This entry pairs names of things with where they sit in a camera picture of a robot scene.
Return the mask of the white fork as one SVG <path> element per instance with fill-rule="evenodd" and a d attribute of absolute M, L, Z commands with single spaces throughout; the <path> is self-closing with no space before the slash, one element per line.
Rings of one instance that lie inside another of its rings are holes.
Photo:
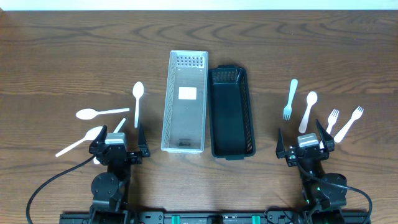
<path fill-rule="evenodd" d="M 364 111 L 364 108 L 361 106 L 358 106 L 353 111 L 349 121 L 335 135 L 335 137 L 334 137 L 335 142 L 341 142 L 344 139 L 344 137 L 346 136 L 347 132 L 349 131 L 349 129 L 353 125 L 353 123 L 362 116 L 363 111 Z"/>
<path fill-rule="evenodd" d="M 328 134 L 331 133 L 331 130 L 333 128 L 333 126 L 335 125 L 337 119 L 338 119 L 338 115 L 339 115 L 340 111 L 337 109 L 333 109 L 332 112 L 330 113 L 327 122 L 328 122 L 328 126 L 326 128 L 326 132 Z"/>

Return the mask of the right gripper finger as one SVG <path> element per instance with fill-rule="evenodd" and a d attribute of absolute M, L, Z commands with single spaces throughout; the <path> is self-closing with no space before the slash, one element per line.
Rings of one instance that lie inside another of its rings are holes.
<path fill-rule="evenodd" d="M 276 151 L 277 152 L 284 152 L 285 151 L 282 130 L 280 128 L 278 129 L 278 140 L 277 140 Z"/>
<path fill-rule="evenodd" d="M 315 120 L 318 132 L 321 137 L 321 141 L 324 145 L 334 145 L 334 139 L 333 137 L 327 133 L 327 131 L 323 128 L 323 126 L 320 124 L 319 120 Z"/>

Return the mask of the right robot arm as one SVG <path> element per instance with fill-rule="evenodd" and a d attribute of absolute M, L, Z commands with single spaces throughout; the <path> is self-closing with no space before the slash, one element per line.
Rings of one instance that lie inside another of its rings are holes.
<path fill-rule="evenodd" d="M 341 208 L 346 205 L 348 191 L 346 177 L 326 173 L 322 161 L 335 150 L 333 137 L 316 122 L 319 136 L 307 134 L 298 137 L 298 144 L 285 148 L 283 134 L 278 130 L 275 153 L 285 159 L 289 167 L 297 167 L 302 182 L 302 193 L 307 206 L 292 215 L 292 223 L 344 223 Z"/>

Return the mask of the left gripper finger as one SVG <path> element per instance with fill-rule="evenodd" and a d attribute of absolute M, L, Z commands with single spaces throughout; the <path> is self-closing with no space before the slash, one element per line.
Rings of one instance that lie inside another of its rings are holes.
<path fill-rule="evenodd" d="M 144 135 L 144 127 L 141 123 L 138 124 L 138 130 L 139 130 L 139 135 L 138 135 L 138 146 L 147 146 L 147 141 Z"/>
<path fill-rule="evenodd" d="M 108 133 L 108 127 L 107 127 L 107 125 L 103 125 L 103 126 L 100 126 L 100 128 L 101 129 L 99 130 L 98 135 L 91 142 L 90 146 L 97 146 L 99 144 L 104 144 L 106 135 Z"/>

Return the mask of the pale blue plastic fork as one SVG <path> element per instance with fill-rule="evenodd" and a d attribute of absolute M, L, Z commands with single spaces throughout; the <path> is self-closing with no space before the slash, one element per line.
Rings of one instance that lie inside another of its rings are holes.
<path fill-rule="evenodd" d="M 290 82 L 290 88 L 289 88 L 289 95 L 288 95 L 288 101 L 287 104 L 283 110 L 283 118 L 285 120 L 289 120 L 292 114 L 292 102 L 294 99 L 294 95 L 296 92 L 298 86 L 298 80 L 297 79 L 292 79 Z"/>

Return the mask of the white spoon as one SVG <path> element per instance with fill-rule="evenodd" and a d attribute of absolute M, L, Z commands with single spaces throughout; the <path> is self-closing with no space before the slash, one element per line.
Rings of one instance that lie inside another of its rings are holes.
<path fill-rule="evenodd" d="M 120 129 L 122 128 L 122 126 L 124 125 L 125 121 L 126 121 L 126 118 L 123 118 L 121 120 L 121 122 L 116 126 L 115 130 L 113 131 L 113 133 L 118 133 L 120 131 Z M 100 164 L 100 162 L 97 160 L 97 158 L 93 159 L 93 163 L 94 164 Z"/>
<path fill-rule="evenodd" d="M 136 99 L 135 112 L 134 112 L 134 127 L 138 128 L 139 124 L 139 100 L 144 94 L 144 85 L 142 82 L 136 82 L 132 89 L 132 94 Z"/>
<path fill-rule="evenodd" d="M 300 133 L 302 133 L 302 134 L 305 133 L 306 130 L 307 130 L 311 108 L 317 102 L 317 100 L 318 100 L 318 95 L 317 95 L 317 93 L 315 91 L 311 91 L 311 92 L 308 93 L 308 95 L 307 95 L 307 107 L 305 109 L 303 118 L 302 118 L 300 126 L 298 128 L 298 131 Z"/>

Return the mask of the white spoon diagonal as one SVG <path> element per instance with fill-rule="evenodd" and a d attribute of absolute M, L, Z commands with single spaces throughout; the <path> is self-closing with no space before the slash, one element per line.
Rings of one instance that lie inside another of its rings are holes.
<path fill-rule="evenodd" d="M 95 140 L 96 137 L 100 134 L 102 128 L 103 128 L 102 126 L 97 126 L 97 127 L 91 128 L 90 130 L 88 130 L 86 132 L 85 136 L 82 139 L 78 140 L 77 142 L 74 142 L 73 144 L 69 145 L 65 149 L 62 149 L 60 152 L 56 153 L 55 157 L 60 157 L 60 156 L 64 155 L 65 153 L 67 153 L 68 151 L 77 147 L 79 144 L 81 144 L 84 141 Z"/>

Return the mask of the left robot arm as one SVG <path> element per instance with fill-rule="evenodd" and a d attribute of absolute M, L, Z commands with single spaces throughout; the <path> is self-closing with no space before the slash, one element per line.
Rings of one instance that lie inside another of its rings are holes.
<path fill-rule="evenodd" d="M 124 133 L 108 133 L 102 126 L 99 135 L 92 141 L 89 153 L 94 155 L 107 171 L 97 175 L 91 183 L 93 204 L 90 207 L 89 223 L 137 223 L 135 211 L 129 209 L 128 193 L 131 166 L 142 164 L 150 151 L 144 136 L 144 128 L 138 125 L 137 152 L 128 152 Z"/>

